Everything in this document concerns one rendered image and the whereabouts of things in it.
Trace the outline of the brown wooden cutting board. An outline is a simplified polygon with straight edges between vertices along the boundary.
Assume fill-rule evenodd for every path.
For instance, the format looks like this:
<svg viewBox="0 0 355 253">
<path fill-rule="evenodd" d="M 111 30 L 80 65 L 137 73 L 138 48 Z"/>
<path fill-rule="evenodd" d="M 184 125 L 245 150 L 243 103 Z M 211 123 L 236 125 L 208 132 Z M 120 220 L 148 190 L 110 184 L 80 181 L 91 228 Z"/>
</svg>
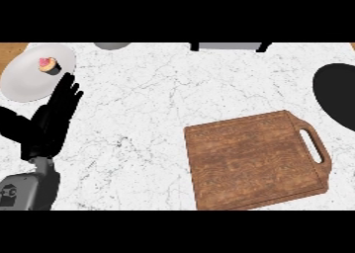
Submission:
<svg viewBox="0 0 355 253">
<path fill-rule="evenodd" d="M 327 192 L 332 160 L 289 111 L 184 129 L 196 207 L 249 210 Z"/>
</svg>

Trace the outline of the white oval plate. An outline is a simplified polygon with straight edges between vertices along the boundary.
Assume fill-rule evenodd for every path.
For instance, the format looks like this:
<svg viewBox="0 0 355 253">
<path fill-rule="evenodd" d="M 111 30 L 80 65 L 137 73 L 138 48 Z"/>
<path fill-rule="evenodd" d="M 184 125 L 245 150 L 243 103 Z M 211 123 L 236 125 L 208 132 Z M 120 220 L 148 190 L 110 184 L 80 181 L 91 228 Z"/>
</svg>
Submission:
<svg viewBox="0 0 355 253">
<path fill-rule="evenodd" d="M 52 68 L 41 69 L 41 59 L 52 58 Z M 76 56 L 63 44 L 48 43 L 27 49 L 11 61 L 0 75 L 0 92 L 15 102 L 32 102 L 55 91 L 64 74 L 73 73 Z"/>
</svg>

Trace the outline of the black round pan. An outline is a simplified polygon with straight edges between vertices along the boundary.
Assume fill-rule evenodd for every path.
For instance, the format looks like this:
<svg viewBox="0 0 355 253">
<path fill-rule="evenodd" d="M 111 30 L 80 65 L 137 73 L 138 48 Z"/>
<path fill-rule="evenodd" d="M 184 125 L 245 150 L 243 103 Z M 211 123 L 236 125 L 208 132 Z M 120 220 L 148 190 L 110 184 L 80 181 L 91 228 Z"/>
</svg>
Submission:
<svg viewBox="0 0 355 253">
<path fill-rule="evenodd" d="M 355 66 L 321 66 L 313 76 L 313 93 L 323 111 L 355 131 Z"/>
</svg>

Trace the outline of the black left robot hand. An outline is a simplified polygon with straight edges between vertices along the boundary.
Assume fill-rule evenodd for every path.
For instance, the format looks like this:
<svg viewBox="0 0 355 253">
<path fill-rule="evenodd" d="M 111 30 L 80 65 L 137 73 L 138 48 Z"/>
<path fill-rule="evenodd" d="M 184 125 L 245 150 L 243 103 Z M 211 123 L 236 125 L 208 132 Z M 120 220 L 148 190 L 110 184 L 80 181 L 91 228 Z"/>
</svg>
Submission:
<svg viewBox="0 0 355 253">
<path fill-rule="evenodd" d="M 49 102 L 39 107 L 30 119 L 0 106 L 0 135 L 21 144 L 23 160 L 54 158 L 60 154 L 82 95 L 75 76 L 66 73 Z"/>
</svg>

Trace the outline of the pink frosted cupcake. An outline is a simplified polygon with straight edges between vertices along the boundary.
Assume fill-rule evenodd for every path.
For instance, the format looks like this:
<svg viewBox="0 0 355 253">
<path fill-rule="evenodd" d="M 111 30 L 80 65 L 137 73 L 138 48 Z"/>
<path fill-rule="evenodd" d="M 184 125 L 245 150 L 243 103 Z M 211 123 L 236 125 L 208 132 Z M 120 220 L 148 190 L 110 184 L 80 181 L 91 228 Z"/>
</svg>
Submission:
<svg viewBox="0 0 355 253">
<path fill-rule="evenodd" d="M 52 57 L 42 57 L 39 62 L 39 69 L 49 75 L 57 75 L 61 71 L 60 62 Z"/>
</svg>

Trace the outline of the grey appliance with black legs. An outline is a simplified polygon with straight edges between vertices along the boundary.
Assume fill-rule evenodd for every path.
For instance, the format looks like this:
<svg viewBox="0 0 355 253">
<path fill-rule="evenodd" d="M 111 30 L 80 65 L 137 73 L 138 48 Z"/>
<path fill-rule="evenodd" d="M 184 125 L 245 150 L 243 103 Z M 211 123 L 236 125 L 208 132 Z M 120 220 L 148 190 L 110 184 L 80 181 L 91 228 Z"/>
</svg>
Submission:
<svg viewBox="0 0 355 253">
<path fill-rule="evenodd" d="M 271 43 L 270 42 L 193 42 L 190 44 L 191 51 L 202 49 L 248 49 L 256 52 L 265 52 Z"/>
</svg>

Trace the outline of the grey round bowl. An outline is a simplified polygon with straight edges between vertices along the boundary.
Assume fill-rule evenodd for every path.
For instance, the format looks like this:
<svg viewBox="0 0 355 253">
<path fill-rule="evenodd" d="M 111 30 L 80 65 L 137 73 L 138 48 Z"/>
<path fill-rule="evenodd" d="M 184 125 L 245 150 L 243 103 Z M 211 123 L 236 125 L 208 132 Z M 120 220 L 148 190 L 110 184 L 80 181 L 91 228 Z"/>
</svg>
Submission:
<svg viewBox="0 0 355 253">
<path fill-rule="evenodd" d="M 106 50 L 116 50 L 126 47 L 131 43 L 129 42 L 95 42 L 94 43 L 101 49 Z"/>
</svg>

